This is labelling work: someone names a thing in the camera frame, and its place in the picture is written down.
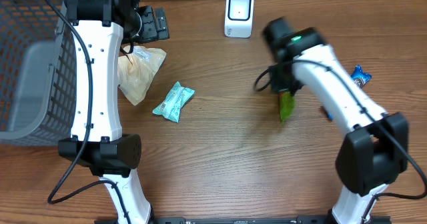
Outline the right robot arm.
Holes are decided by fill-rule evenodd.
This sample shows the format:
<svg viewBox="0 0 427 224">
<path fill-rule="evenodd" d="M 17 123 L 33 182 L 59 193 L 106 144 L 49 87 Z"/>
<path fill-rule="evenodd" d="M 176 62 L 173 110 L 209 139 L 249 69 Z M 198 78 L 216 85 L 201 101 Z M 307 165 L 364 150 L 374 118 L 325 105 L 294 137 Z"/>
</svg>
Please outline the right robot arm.
<svg viewBox="0 0 427 224">
<path fill-rule="evenodd" d="M 388 114 L 367 96 L 313 27 L 294 32 L 279 20 L 263 37 L 275 61 L 270 85 L 290 95 L 309 87 L 344 138 L 335 162 L 343 187 L 325 223 L 375 223 L 376 200 L 408 166 L 405 116 Z"/>
</svg>

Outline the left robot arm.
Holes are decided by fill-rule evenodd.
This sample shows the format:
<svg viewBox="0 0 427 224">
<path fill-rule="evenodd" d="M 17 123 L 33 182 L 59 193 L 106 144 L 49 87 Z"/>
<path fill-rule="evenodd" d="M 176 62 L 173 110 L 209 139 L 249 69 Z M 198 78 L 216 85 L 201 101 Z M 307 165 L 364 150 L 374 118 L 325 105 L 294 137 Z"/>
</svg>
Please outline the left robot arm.
<svg viewBox="0 0 427 224">
<path fill-rule="evenodd" d="M 71 134 L 58 142 L 60 156 L 88 168 L 107 187 L 116 223 L 154 223 L 137 173 L 141 139 L 120 123 L 118 61 L 123 45 L 169 38 L 162 8 L 140 0 L 64 0 L 63 22 L 73 33 L 76 104 Z"/>
</svg>

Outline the teal snack packet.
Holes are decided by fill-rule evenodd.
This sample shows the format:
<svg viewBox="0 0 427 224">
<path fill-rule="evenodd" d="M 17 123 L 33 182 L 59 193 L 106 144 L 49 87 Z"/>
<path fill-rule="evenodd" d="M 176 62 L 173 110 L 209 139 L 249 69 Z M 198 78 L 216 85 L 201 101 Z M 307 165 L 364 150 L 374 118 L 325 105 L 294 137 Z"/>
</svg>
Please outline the teal snack packet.
<svg viewBox="0 0 427 224">
<path fill-rule="evenodd" d="M 181 109 L 193 97 L 195 91 L 189 87 L 181 86 L 177 81 L 161 102 L 153 111 L 154 115 L 162 115 L 164 118 L 179 122 Z"/>
</svg>

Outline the blue oreo packet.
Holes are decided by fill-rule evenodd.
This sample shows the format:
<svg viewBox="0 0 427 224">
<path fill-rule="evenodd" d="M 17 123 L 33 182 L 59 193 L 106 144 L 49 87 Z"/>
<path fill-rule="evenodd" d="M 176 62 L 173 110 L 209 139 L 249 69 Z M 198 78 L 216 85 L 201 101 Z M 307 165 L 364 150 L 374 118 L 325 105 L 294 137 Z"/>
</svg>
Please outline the blue oreo packet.
<svg viewBox="0 0 427 224">
<path fill-rule="evenodd" d="M 353 82 L 362 89 L 371 80 L 372 75 L 365 72 L 360 65 L 357 65 L 351 74 L 351 78 Z M 333 121 L 334 118 L 331 113 L 329 113 L 324 107 L 322 107 L 321 110 L 329 121 Z"/>
</svg>

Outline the green candy bag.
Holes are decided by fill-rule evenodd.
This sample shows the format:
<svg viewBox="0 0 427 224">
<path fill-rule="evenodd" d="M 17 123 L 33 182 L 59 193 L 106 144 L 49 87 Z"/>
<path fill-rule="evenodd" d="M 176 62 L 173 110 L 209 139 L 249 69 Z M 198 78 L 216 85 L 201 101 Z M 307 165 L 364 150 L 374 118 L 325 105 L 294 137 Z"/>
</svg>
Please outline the green candy bag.
<svg viewBox="0 0 427 224">
<path fill-rule="evenodd" d="M 292 115 L 295 107 L 294 96 L 290 92 L 281 92 L 279 94 L 280 121 L 284 124 Z"/>
</svg>

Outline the beige snack bag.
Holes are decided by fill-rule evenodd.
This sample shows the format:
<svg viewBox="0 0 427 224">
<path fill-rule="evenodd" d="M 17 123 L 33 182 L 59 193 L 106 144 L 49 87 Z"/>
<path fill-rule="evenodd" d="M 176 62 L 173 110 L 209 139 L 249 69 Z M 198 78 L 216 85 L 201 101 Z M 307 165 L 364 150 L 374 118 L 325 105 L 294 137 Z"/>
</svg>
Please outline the beige snack bag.
<svg viewBox="0 0 427 224">
<path fill-rule="evenodd" d="M 158 48 L 135 46 L 131 54 L 118 59 L 118 84 L 127 100 L 138 105 L 166 58 L 166 52 Z"/>
</svg>

